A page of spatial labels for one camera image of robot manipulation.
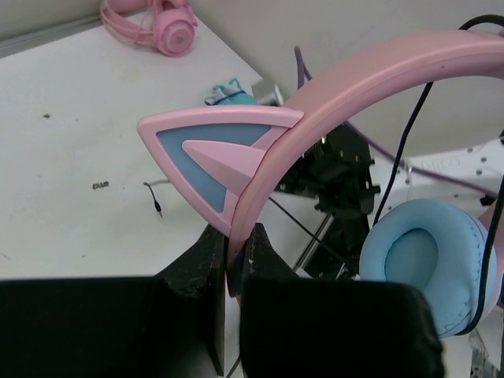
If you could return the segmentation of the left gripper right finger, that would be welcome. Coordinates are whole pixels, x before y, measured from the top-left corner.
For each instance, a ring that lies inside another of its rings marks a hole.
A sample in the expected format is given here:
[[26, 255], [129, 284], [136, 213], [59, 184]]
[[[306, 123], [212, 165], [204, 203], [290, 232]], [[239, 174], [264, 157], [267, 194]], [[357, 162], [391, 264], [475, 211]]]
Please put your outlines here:
[[294, 273], [256, 224], [244, 249], [239, 349], [248, 377], [442, 377], [443, 346], [414, 287]]

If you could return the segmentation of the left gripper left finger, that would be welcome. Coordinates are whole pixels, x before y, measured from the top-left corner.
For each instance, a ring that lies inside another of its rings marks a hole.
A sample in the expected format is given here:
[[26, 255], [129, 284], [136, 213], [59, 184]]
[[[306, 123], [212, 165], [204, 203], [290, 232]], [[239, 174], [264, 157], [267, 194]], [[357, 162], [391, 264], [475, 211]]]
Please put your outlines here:
[[4, 280], [4, 377], [224, 375], [225, 238], [152, 277]]

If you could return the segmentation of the pink blue cat-ear headphones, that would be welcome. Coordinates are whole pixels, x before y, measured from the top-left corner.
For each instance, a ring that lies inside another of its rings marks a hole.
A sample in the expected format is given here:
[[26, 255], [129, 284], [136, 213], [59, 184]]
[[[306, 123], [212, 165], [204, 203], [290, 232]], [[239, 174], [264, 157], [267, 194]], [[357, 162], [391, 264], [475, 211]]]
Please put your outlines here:
[[[503, 76], [503, 36], [435, 31], [392, 39], [339, 62], [282, 106], [207, 106], [141, 119], [140, 139], [183, 198], [228, 240], [228, 292], [239, 298], [243, 247], [287, 170], [335, 126], [423, 83]], [[442, 337], [464, 335], [496, 306], [503, 233], [491, 210], [474, 217], [435, 199], [396, 206], [364, 243], [360, 275], [385, 280], [408, 247], [438, 256], [422, 293]]]

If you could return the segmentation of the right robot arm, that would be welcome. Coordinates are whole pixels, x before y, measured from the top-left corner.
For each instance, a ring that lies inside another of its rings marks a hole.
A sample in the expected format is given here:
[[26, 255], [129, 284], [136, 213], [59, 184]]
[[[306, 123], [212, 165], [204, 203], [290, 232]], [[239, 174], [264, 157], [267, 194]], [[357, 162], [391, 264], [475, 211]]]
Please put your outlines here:
[[[503, 136], [465, 150], [421, 155], [404, 159], [383, 213], [413, 198], [437, 198], [480, 214], [495, 200], [503, 172]], [[368, 228], [356, 220], [336, 220], [326, 215], [315, 231], [310, 231], [275, 199], [270, 200], [310, 237], [307, 247], [294, 264], [301, 277], [354, 279], [335, 254], [356, 262], [358, 247]]]

